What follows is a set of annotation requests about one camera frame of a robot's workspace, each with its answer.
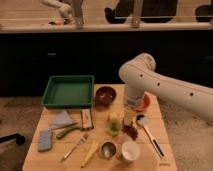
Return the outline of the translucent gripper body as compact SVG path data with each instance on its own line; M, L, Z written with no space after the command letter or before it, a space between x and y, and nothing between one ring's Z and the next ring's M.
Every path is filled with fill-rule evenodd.
M124 98L124 124L130 126L132 119L140 109L141 100Z

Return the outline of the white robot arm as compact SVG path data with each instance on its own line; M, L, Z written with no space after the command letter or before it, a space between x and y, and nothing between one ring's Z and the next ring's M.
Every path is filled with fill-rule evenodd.
M119 77L125 83L124 105L135 109L145 92L170 101L213 124L213 88L181 81L155 72L155 59L142 53L124 63Z

